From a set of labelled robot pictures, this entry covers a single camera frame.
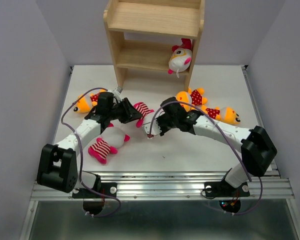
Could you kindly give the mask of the white pink plush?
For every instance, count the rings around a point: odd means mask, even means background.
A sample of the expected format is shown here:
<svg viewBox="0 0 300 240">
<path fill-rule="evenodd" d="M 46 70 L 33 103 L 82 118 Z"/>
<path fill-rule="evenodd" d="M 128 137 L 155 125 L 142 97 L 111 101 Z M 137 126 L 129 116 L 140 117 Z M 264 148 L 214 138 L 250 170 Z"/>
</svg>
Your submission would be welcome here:
<svg viewBox="0 0 300 240">
<path fill-rule="evenodd" d="M 96 142 L 88 148 L 88 154 L 102 165 L 107 164 L 108 155 L 115 155 L 130 136 L 112 123 L 96 138 Z"/>
<path fill-rule="evenodd" d="M 145 117 L 151 113 L 154 113 L 154 109 L 150 109 L 144 102 L 140 101 L 133 105 L 133 107 L 141 113 L 142 117 L 136 122 L 135 126 L 139 129 L 142 127 Z"/>
<path fill-rule="evenodd" d="M 172 55 L 168 62 L 168 74 L 179 73 L 187 70 L 192 61 L 192 41 L 189 38 L 182 38 L 181 45 L 171 47 Z"/>
</svg>

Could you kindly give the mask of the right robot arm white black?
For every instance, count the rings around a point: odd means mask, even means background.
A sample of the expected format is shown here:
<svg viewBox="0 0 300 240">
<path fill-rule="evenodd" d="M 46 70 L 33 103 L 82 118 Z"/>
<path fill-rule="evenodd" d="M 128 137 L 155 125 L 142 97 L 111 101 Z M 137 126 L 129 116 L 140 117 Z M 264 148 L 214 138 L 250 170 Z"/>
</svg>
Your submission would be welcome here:
<svg viewBox="0 0 300 240">
<path fill-rule="evenodd" d="M 183 170 L 207 171 L 211 164 L 225 168 L 219 181 L 204 182 L 202 193 L 208 199 L 248 197 L 248 183 L 262 178 L 278 153 L 263 127 L 230 125 L 196 107 L 186 111 L 175 97 L 162 102 L 142 128 L 159 143 L 155 151 L 171 159 L 171 166 L 180 162 Z"/>
</svg>

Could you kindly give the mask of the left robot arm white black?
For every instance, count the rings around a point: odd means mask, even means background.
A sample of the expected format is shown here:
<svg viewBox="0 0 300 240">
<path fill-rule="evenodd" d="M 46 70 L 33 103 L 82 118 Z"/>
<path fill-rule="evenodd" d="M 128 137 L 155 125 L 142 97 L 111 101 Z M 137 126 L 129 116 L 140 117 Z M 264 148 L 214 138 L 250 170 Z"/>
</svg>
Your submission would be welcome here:
<svg viewBox="0 0 300 240">
<path fill-rule="evenodd" d="M 128 98 L 121 98 L 114 91 L 101 92 L 97 105 L 74 129 L 61 119 L 61 123 L 71 130 L 71 134 L 56 144 L 46 144 L 40 155 L 36 182 L 39 185 L 70 193 L 78 182 L 77 157 L 83 156 L 85 148 L 92 139 L 102 134 L 111 121 L 122 124 L 136 121 L 142 117 Z"/>
</svg>

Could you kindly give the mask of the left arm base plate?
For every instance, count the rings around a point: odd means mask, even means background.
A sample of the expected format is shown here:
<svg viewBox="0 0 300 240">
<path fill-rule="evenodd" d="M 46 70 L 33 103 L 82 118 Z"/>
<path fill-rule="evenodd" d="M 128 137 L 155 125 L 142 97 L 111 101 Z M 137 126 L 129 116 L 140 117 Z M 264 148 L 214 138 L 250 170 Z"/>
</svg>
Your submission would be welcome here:
<svg viewBox="0 0 300 240">
<path fill-rule="evenodd" d="M 116 182 L 103 182 L 101 184 L 100 193 L 116 197 L 117 196 L 117 186 Z M 72 191 L 73 199 L 100 199 L 101 196 L 94 194 L 87 190 L 86 188 L 77 188 Z"/>
</svg>

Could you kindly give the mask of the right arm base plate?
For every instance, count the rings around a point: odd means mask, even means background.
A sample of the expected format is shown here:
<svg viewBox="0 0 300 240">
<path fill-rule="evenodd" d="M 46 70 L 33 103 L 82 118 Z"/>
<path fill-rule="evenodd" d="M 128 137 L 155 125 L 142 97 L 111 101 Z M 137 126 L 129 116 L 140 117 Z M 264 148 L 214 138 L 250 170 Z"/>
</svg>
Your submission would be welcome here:
<svg viewBox="0 0 300 240">
<path fill-rule="evenodd" d="M 208 199 L 249 197 L 250 190 L 247 182 L 238 187 L 232 187 L 225 181 L 206 181 L 201 194 Z"/>
</svg>

